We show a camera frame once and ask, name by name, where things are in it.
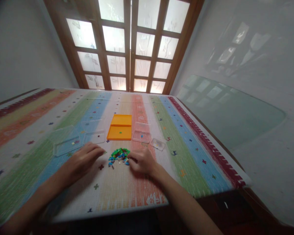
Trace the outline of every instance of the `colorful pieces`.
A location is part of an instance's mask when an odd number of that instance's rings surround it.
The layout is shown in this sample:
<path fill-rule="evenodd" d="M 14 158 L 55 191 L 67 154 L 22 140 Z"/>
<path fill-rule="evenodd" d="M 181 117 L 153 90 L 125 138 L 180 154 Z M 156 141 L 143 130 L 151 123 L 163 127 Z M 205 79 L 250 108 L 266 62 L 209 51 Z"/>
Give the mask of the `colorful pieces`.
<path fill-rule="evenodd" d="M 123 163 L 125 163 L 125 165 L 129 165 L 128 163 L 128 158 L 127 158 L 127 155 L 130 153 L 130 151 L 128 149 L 123 149 L 123 148 L 120 148 L 120 149 L 117 149 L 115 150 L 112 154 L 111 154 L 111 157 L 109 158 L 109 163 L 108 163 L 108 167 L 112 167 L 112 169 L 114 170 L 114 167 L 113 167 L 113 163 L 115 161 L 118 161 L 119 164 L 121 164 L 121 161 Z"/>

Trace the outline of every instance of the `plastic container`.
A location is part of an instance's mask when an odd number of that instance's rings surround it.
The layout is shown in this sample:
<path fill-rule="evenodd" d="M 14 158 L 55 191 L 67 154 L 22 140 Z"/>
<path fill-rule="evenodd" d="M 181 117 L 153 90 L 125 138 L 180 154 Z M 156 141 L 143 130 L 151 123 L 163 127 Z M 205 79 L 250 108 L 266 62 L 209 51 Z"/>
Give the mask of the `plastic container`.
<path fill-rule="evenodd" d="M 135 122 L 132 139 L 138 142 L 149 143 L 150 128 L 150 124 Z"/>
<path fill-rule="evenodd" d="M 106 131 L 104 129 L 104 121 L 102 119 L 93 121 L 83 121 L 82 127 L 85 131 L 83 144 L 91 141 L 94 144 L 103 143 L 106 140 Z"/>
<path fill-rule="evenodd" d="M 53 131 L 48 139 L 53 143 L 53 155 L 56 157 L 82 147 L 82 141 L 74 126 Z"/>
<path fill-rule="evenodd" d="M 95 132 L 87 132 L 84 134 L 83 144 L 91 141 L 94 144 L 100 144 L 105 142 L 106 132 L 105 130 L 97 130 Z"/>
<path fill-rule="evenodd" d="M 165 141 L 161 141 L 157 138 L 153 138 L 149 144 L 160 151 L 162 151 L 166 146 Z"/>

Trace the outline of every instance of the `colorful rug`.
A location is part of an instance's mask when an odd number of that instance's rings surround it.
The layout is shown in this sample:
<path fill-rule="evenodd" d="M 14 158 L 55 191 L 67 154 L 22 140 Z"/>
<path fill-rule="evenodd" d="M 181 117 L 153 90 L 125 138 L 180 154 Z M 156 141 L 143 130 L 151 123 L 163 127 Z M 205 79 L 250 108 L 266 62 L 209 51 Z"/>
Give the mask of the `colorful rug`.
<path fill-rule="evenodd" d="M 55 156 L 55 140 L 72 137 L 65 131 L 55 135 L 59 133 L 55 130 L 73 127 L 79 135 L 76 147 L 80 147 L 89 132 L 104 130 L 107 135 L 114 114 L 131 114 L 132 126 L 135 122 L 150 124 L 150 140 L 162 139 L 164 150 L 133 140 L 105 139 L 99 145 L 107 153 L 88 175 L 48 206 L 45 219 L 65 221 L 167 204 L 161 189 L 149 177 L 133 175 L 126 164 L 108 167 L 111 154 L 119 148 L 148 148 L 194 197 L 250 185 L 243 170 L 172 96 L 44 89 L 0 109 L 0 224 L 78 150 Z"/>

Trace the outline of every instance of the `yellow stripe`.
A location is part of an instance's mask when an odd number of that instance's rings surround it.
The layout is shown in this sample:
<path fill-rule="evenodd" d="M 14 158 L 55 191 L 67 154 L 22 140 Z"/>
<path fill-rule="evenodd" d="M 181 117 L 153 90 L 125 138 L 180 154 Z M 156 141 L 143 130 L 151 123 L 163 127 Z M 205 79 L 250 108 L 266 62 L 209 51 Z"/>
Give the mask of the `yellow stripe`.
<path fill-rule="evenodd" d="M 54 90 L 49 92 L 48 94 L 38 98 L 37 100 L 25 105 L 22 108 L 18 108 L 12 113 L 0 118 L 0 130 L 7 127 L 8 125 L 16 122 L 21 117 L 25 116 L 29 112 L 35 110 L 38 106 L 48 102 L 59 94 L 59 90 Z"/>

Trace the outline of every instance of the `hand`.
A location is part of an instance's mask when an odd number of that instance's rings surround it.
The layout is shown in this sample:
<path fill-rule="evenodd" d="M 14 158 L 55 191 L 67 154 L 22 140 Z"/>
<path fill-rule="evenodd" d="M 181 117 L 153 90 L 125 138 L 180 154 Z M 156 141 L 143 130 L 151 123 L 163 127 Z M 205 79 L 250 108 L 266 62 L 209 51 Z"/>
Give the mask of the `hand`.
<path fill-rule="evenodd" d="M 137 149 L 131 151 L 127 157 L 128 163 L 135 172 L 153 175 L 159 164 L 154 160 L 149 149 Z"/>
<path fill-rule="evenodd" d="M 51 184 L 51 187 L 61 192 L 86 175 L 94 162 L 104 152 L 105 150 L 97 144 L 93 144 L 92 142 L 86 143 L 46 181 L 46 184 Z"/>

